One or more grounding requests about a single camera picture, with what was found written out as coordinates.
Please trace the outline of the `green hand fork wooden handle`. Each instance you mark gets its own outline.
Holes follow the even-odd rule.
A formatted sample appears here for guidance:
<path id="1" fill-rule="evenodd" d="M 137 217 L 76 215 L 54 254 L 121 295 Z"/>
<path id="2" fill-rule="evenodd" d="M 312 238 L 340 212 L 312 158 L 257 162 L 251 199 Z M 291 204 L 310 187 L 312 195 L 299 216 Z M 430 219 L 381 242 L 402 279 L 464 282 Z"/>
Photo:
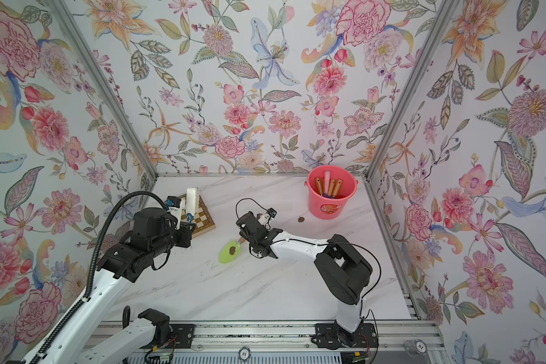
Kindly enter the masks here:
<path id="1" fill-rule="evenodd" d="M 328 191 L 328 195 L 329 195 L 330 197 L 333 197 L 333 196 L 334 196 L 335 185 L 336 185 L 336 180 L 335 180 L 335 179 L 331 179 L 330 182 L 329 182 L 329 191 Z"/>

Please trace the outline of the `green trowel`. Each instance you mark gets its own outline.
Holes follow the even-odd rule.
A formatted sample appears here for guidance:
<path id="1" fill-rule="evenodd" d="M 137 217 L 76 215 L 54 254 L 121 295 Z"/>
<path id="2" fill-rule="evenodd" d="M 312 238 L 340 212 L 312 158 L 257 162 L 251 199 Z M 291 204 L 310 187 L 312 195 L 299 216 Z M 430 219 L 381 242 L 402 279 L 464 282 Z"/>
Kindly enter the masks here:
<path id="1" fill-rule="evenodd" d="M 335 188 L 333 189 L 332 191 L 332 198 L 337 198 L 340 191 L 341 191 L 341 188 L 343 186 L 343 180 L 342 179 L 338 179 L 336 180 L 336 184 L 335 184 Z"/>
<path id="2" fill-rule="evenodd" d="M 229 241 L 219 253 L 218 261 L 221 264 L 229 264 L 235 261 L 235 259 L 241 254 L 242 246 L 245 242 L 246 240 L 244 238 Z"/>

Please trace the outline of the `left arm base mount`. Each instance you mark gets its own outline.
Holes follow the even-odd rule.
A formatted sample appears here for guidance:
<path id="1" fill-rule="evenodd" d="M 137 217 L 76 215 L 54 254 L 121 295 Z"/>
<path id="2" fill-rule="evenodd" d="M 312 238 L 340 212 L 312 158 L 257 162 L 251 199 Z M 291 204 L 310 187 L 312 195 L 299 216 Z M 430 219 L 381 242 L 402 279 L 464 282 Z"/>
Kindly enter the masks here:
<path id="1" fill-rule="evenodd" d="M 155 309 L 146 309 L 138 319 L 153 326 L 153 337 L 144 342 L 142 349 L 191 349 L 196 326 L 190 323 L 171 323 L 170 317 Z"/>

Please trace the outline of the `white blue cleaning brush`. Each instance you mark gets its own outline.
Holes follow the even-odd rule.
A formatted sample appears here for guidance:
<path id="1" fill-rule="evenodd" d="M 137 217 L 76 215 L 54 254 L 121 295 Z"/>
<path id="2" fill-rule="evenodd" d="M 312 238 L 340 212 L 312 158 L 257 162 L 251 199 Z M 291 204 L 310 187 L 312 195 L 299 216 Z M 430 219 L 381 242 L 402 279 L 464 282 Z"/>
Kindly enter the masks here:
<path id="1" fill-rule="evenodd" d="M 200 191 L 196 187 L 188 187 L 186 195 L 186 221 L 191 223 L 200 206 Z"/>

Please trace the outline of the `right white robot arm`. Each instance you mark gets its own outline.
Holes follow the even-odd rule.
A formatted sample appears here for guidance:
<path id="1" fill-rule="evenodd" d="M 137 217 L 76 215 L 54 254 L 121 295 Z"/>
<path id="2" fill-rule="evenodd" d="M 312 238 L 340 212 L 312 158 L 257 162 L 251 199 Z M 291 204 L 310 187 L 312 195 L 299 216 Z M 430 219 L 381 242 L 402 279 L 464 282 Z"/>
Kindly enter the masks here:
<path id="1" fill-rule="evenodd" d="M 267 214 L 252 212 L 239 217 L 240 236 L 258 258 L 290 259 L 315 265 L 326 287 L 338 300 L 335 324 L 353 334 L 362 324 L 362 291 L 372 274 L 370 263 L 356 247 L 339 234 L 327 240 L 303 238 L 282 229 L 270 228 Z"/>

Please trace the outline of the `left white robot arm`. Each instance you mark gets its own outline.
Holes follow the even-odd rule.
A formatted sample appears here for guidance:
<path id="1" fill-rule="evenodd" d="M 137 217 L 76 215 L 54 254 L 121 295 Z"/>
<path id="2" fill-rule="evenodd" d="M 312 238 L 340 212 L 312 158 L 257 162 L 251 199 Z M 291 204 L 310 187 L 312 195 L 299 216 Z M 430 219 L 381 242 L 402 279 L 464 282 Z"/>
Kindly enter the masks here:
<path id="1" fill-rule="evenodd" d="M 164 208 L 145 208 L 136 213 L 133 228 L 95 256 L 84 294 L 51 332 L 22 360 L 24 363 L 118 363 L 141 347 L 159 349 L 179 337 L 170 318 L 146 309 L 127 327 L 90 350 L 84 347 L 107 312 L 146 270 L 158 270 L 157 256 L 174 247 L 188 248 L 196 225 L 181 222 Z"/>

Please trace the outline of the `purple trowel pink handle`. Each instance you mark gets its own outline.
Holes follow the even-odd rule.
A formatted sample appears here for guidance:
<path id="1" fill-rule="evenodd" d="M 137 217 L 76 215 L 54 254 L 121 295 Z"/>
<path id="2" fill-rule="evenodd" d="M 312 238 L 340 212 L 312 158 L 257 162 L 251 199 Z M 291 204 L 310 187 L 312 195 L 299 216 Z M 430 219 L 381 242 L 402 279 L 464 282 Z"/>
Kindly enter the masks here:
<path id="1" fill-rule="evenodd" d="M 324 171 L 323 183 L 323 197 L 329 197 L 330 186 L 332 186 L 332 176 L 329 170 Z"/>

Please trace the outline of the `yellow trowel wooden handle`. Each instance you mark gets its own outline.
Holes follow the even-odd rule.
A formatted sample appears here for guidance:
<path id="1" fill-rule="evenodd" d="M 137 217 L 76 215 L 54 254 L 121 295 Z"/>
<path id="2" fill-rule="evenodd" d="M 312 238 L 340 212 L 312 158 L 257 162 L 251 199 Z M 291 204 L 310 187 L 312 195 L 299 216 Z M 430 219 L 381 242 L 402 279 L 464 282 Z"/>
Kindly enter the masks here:
<path id="1" fill-rule="evenodd" d="M 315 178 L 315 186 L 317 189 L 318 194 L 321 196 L 323 195 L 323 186 L 322 186 L 322 180 L 320 177 Z"/>

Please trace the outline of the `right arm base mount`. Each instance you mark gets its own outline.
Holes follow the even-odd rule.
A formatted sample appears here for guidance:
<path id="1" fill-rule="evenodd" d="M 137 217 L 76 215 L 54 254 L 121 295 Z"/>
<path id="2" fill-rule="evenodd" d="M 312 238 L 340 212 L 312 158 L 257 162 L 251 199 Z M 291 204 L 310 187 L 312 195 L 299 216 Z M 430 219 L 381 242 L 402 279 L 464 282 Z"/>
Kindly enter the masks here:
<path id="1" fill-rule="evenodd" d="M 355 332 L 350 333 L 336 322 L 315 324 L 315 334 L 311 342 L 318 348 L 338 350 L 341 348 L 377 348 L 379 335 L 372 323 L 361 323 Z"/>

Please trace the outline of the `pink plastic bucket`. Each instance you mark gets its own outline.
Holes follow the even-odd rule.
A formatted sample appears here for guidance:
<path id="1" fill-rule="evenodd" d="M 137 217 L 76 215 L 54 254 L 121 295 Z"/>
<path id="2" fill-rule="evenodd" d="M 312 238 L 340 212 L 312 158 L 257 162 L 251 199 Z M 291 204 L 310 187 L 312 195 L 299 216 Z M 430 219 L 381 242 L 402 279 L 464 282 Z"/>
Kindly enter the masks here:
<path id="1" fill-rule="evenodd" d="M 322 220 L 337 218 L 356 194 L 358 184 L 358 180 L 341 167 L 322 165 L 314 168 L 305 182 L 309 191 L 309 211 Z"/>

